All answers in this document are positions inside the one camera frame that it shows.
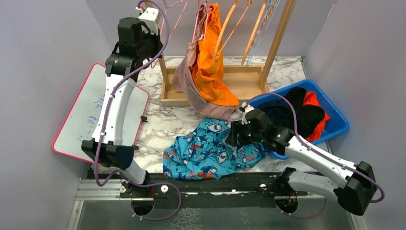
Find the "blue shark print shorts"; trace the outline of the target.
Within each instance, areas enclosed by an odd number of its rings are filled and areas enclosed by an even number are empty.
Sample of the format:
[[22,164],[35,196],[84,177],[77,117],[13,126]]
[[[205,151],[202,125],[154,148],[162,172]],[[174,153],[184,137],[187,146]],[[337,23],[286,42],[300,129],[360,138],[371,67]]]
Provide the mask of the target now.
[[194,131],[177,136],[174,144],[164,150],[163,174],[182,180],[219,179],[253,168],[265,158],[262,144],[227,144],[230,132],[230,122],[202,119]]

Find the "black shorts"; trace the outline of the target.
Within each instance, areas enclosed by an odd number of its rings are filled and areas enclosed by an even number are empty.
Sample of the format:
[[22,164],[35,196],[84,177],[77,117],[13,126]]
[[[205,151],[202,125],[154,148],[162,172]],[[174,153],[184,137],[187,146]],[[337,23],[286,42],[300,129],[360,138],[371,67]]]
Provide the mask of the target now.
[[321,138],[330,117],[321,107],[315,92],[308,92],[302,87],[293,87],[285,98],[296,112],[299,135],[310,142]]

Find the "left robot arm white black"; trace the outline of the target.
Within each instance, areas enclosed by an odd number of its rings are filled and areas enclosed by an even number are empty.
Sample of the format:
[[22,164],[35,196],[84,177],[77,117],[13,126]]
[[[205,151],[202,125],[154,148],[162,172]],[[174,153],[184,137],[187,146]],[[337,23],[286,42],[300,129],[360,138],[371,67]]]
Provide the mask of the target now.
[[133,146],[123,145],[124,118],[144,60],[158,57],[162,42],[154,19],[122,18],[117,30],[118,42],[105,61],[106,87],[100,118],[91,139],[82,141],[81,150],[95,164],[116,168],[133,182],[133,192],[143,197],[151,185],[145,180],[147,171],[134,160]]

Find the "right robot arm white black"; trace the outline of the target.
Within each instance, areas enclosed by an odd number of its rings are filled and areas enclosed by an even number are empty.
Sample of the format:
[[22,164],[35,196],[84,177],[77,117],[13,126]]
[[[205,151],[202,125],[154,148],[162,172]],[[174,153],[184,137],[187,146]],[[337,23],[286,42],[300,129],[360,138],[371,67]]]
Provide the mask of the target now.
[[273,125],[259,109],[251,110],[244,114],[243,120],[231,123],[226,143],[233,147],[263,144],[270,151],[287,155],[318,171],[319,174],[314,175],[286,168],[275,184],[282,195],[310,192],[334,199],[347,212],[362,216],[378,190],[369,163],[356,164],[340,159],[307,142],[293,130]]

